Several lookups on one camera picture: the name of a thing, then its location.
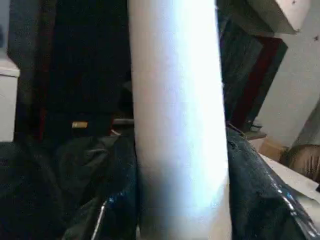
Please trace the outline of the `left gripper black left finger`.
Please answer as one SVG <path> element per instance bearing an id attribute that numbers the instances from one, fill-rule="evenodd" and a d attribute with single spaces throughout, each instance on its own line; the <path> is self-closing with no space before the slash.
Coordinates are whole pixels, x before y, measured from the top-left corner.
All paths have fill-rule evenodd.
<path id="1" fill-rule="evenodd" d="M 135 240 L 137 156 L 131 135 L 77 138 L 62 148 L 64 240 Z"/>

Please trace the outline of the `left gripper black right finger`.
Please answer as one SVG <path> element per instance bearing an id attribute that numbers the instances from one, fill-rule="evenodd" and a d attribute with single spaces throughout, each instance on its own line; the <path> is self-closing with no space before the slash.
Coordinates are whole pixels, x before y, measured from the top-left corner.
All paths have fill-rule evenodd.
<path id="1" fill-rule="evenodd" d="M 315 240 L 317 228 L 294 190 L 239 130 L 226 128 L 234 240 Z"/>

